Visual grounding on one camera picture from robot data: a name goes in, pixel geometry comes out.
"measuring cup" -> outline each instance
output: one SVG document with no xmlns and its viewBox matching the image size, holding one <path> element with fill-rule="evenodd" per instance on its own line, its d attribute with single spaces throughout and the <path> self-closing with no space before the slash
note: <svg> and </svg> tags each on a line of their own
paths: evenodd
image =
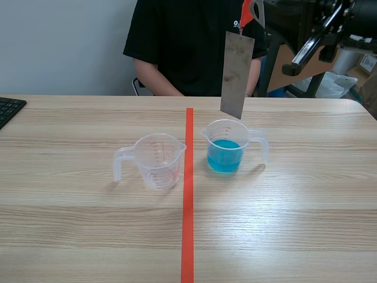
<svg viewBox="0 0 377 283">
<path fill-rule="evenodd" d="M 260 143 L 262 159 L 268 162 L 269 142 L 262 131 L 248 129 L 237 121 L 218 120 L 209 124 L 201 133 L 208 141 L 208 163 L 217 171 L 237 170 L 250 142 Z"/>
<path fill-rule="evenodd" d="M 133 160 L 147 186 L 165 190 L 174 186 L 179 176 L 179 157 L 186 145 L 169 134 L 151 134 L 140 139 L 134 146 L 115 152 L 114 181 L 120 181 L 122 161 Z"/>
</svg>

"orange tape line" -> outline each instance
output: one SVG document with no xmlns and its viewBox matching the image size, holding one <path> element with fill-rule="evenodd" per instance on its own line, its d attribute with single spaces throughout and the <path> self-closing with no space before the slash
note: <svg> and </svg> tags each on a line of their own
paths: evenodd
<svg viewBox="0 0 377 283">
<path fill-rule="evenodd" d="M 194 283 L 194 109 L 186 110 L 181 283 Z"/>
</svg>

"black t-shirt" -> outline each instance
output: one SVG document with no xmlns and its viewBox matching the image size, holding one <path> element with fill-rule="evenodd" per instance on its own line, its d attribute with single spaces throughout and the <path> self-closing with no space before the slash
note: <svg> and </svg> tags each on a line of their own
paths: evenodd
<svg viewBox="0 0 377 283">
<path fill-rule="evenodd" d="M 243 0 L 138 0 L 124 55 L 158 65 L 185 96 L 220 96 L 226 31 L 239 34 Z M 252 21 L 253 58 L 267 54 L 263 28 Z"/>
</svg>

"white plastic bag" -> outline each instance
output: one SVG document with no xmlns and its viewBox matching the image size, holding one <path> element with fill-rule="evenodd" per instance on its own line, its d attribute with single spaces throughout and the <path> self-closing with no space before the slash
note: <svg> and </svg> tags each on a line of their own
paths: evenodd
<svg viewBox="0 0 377 283">
<path fill-rule="evenodd" d="M 312 78 L 294 83 L 294 86 L 307 91 Z M 357 78 L 347 77 L 346 75 L 336 75 L 326 72 L 316 93 L 316 98 L 341 98 L 346 95 L 351 87 L 358 82 Z"/>
</svg>

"cup handle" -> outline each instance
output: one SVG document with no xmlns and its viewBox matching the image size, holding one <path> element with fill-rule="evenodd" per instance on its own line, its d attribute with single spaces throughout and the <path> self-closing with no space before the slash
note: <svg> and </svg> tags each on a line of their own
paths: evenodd
<svg viewBox="0 0 377 283">
<path fill-rule="evenodd" d="M 124 147 L 118 149 L 114 155 L 114 182 L 119 182 L 122 178 L 122 162 L 135 159 L 135 147 Z"/>
<path fill-rule="evenodd" d="M 262 160 L 268 162 L 270 146 L 266 134 L 262 131 L 249 130 L 249 140 L 250 142 L 260 143 L 262 150 Z"/>
</svg>

